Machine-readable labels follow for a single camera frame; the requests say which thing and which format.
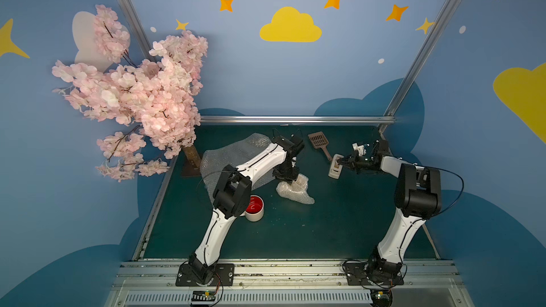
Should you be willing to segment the white tape dispenser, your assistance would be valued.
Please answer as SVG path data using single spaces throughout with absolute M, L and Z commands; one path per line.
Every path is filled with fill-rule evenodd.
M 343 169 L 343 166 L 338 163 L 338 160 L 342 159 L 343 156 L 336 153 L 332 156 L 331 165 L 328 170 L 328 176 L 332 179 L 339 179 L 341 176 L 341 172 Z

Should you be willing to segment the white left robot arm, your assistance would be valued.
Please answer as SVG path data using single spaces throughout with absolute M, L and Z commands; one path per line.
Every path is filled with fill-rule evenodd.
M 236 218 L 247 210 L 253 184 L 270 171 L 280 181 L 297 180 L 299 167 L 295 163 L 303 148 L 299 136 L 292 135 L 289 139 L 277 136 L 265 150 L 245 163 L 223 168 L 213 191 L 209 226 L 188 261 L 197 284 L 207 285 L 213 280 L 223 242 Z

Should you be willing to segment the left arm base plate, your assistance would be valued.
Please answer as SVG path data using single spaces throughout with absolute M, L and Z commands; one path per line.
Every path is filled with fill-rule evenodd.
M 185 262 L 179 267 L 175 285 L 177 287 L 231 287 L 234 275 L 234 264 L 214 264 L 207 269 L 194 269 Z

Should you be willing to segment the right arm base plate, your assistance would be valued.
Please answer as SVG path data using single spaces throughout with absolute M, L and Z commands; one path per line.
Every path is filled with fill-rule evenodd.
M 371 264 L 367 262 L 344 262 L 341 268 L 346 275 L 349 286 L 375 286 L 390 289 L 402 286 L 404 282 L 401 273 L 401 264 L 386 262 L 385 264 Z

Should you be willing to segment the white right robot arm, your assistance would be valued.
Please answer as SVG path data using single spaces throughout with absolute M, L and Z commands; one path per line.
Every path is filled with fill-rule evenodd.
M 365 159 L 358 154 L 337 163 L 355 172 L 382 171 L 395 176 L 395 215 L 385 237 L 368 258 L 365 275 L 380 287 L 403 283 L 404 255 L 417 231 L 442 209 L 441 174 L 431 167 L 414 165 L 393 156 Z

